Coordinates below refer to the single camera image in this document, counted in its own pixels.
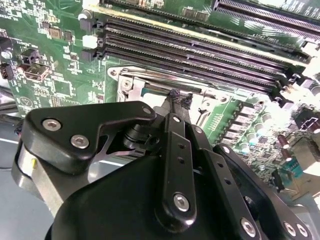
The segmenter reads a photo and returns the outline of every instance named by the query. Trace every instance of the electrolytic capacitor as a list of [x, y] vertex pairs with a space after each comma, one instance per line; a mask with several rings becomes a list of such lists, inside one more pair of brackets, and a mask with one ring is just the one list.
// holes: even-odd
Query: electrolytic capacitor
[[249, 144], [246, 142], [240, 143], [240, 150], [243, 154], [248, 154], [250, 152]]
[[82, 12], [78, 15], [78, 20], [80, 19], [91, 19], [92, 18], [92, 14], [89, 10], [82, 10]]
[[1, 57], [3, 57], [4, 59], [12, 59], [13, 55], [12, 55], [12, 51], [10, 49], [4, 49], [1, 52]]
[[283, 136], [282, 134], [278, 135], [278, 141], [283, 149], [289, 148], [289, 143], [288, 143], [286, 137]]
[[249, 144], [255, 145], [258, 143], [258, 138], [254, 132], [250, 132], [246, 135], [246, 140]]
[[319, 125], [317, 122], [315, 122], [314, 124], [312, 124], [309, 129], [310, 129], [310, 131], [311, 131], [313, 134], [318, 134], [318, 133], [320, 133], [320, 125]]
[[260, 122], [254, 125], [254, 130], [260, 136], [263, 136], [266, 133], [264, 124]]
[[262, 115], [262, 122], [264, 124], [271, 124], [272, 123], [272, 116], [270, 113], [265, 113]]
[[292, 156], [287, 149], [281, 149], [282, 157], [286, 162], [290, 162], [292, 160]]
[[315, 86], [314, 88], [311, 89], [311, 93], [317, 97], [320, 98], [320, 85]]

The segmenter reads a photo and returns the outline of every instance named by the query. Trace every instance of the capacitor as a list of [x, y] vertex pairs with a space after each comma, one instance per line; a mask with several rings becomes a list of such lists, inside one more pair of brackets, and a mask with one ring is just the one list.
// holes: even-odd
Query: capacitor
[[314, 88], [311, 89], [311, 93], [317, 97], [320, 98], [320, 85], [315, 86]]
[[258, 138], [254, 132], [250, 132], [246, 135], [246, 140], [249, 144], [255, 145], [258, 143]]
[[272, 123], [272, 116], [270, 113], [266, 112], [265, 114], [262, 115], [262, 122], [264, 124], [271, 124]]
[[296, 136], [294, 134], [290, 134], [286, 140], [288, 141], [288, 143], [292, 143], [295, 140]]
[[240, 143], [240, 150], [243, 154], [248, 154], [250, 152], [249, 144], [246, 142]]
[[282, 134], [280, 134], [280, 135], [278, 135], [278, 141], [279, 141], [279, 143], [280, 143], [280, 145], [281, 145], [281, 147], [283, 148], [283, 149], [288, 149], [289, 148], [289, 142], [287, 141], [287, 139], [286, 139], [286, 137], [285, 136], [283, 136]]
[[28, 66], [28, 65], [20, 64], [19, 66], [16, 67], [16, 71], [17, 71], [19, 74], [24, 74], [25, 71], [26, 71], [29, 67], [30, 67], [30, 66]]
[[287, 149], [281, 149], [282, 157], [285, 159], [286, 162], [290, 162], [292, 160], [292, 156]]
[[10, 60], [12, 59], [13, 55], [10, 49], [5, 49], [1, 52], [1, 57], [3, 57], [4, 59]]
[[78, 15], [78, 20], [81, 19], [91, 19], [92, 18], [92, 14], [89, 10], [82, 10], [82, 12]]
[[320, 125], [315, 122], [314, 124], [312, 124], [309, 128], [309, 130], [313, 133], [313, 134], [318, 134], [320, 133]]
[[254, 125], [254, 130], [259, 136], [262, 136], [262, 135], [264, 135], [266, 133], [265, 126], [261, 122], [259, 122], [256, 125]]

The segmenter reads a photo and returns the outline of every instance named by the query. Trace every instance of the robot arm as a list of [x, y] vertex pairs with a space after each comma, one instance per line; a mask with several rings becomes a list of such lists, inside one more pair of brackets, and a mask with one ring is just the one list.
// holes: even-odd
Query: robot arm
[[[181, 102], [168, 97], [157, 113], [132, 101], [26, 116], [12, 176], [55, 217], [47, 239], [313, 239], [231, 148], [212, 148]], [[90, 164], [135, 148], [145, 156], [89, 184]]]

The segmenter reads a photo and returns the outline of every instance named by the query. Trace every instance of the integrated circuit chip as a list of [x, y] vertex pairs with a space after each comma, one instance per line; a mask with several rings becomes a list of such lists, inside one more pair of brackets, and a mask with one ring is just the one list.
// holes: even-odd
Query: integrated circuit chip
[[233, 130], [233, 131], [241, 131], [245, 127], [246, 127], [246, 125], [244, 123], [235, 121], [229, 126], [229, 129]]
[[268, 158], [271, 157], [271, 154], [270, 154], [270, 153], [265, 153], [265, 154], [263, 154], [262, 157], [263, 157], [264, 159], [268, 159]]
[[182, 10], [182, 15], [187, 18], [194, 18], [196, 15], [196, 11], [185, 7]]
[[265, 144], [266, 142], [268, 142], [268, 138], [262, 136], [262, 137], [259, 138], [259, 141], [258, 141], [258, 142], [259, 142], [260, 144]]
[[74, 60], [74, 61], [77, 61], [77, 60], [78, 60], [78, 57], [77, 57], [76, 54], [71, 53], [71, 54], [70, 54], [70, 59], [71, 59], [71, 60]]
[[49, 29], [50, 28], [50, 23], [48, 23], [46, 21], [43, 21], [42, 22], [42, 27], [45, 28], [45, 29]]
[[49, 34], [53, 39], [61, 39], [62, 32], [60, 28], [51, 27], [49, 28]]
[[236, 139], [239, 136], [239, 133], [236, 131], [229, 130], [225, 133], [225, 138]]
[[72, 42], [72, 32], [70, 31], [64, 31], [63, 32], [64, 39], [68, 42]]

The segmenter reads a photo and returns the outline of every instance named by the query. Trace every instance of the motherboard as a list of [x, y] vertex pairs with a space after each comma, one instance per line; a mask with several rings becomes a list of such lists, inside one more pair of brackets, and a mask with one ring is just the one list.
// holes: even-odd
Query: motherboard
[[22, 117], [156, 108], [179, 89], [211, 144], [295, 197], [320, 173], [319, 43], [318, 0], [0, 0], [0, 72]]

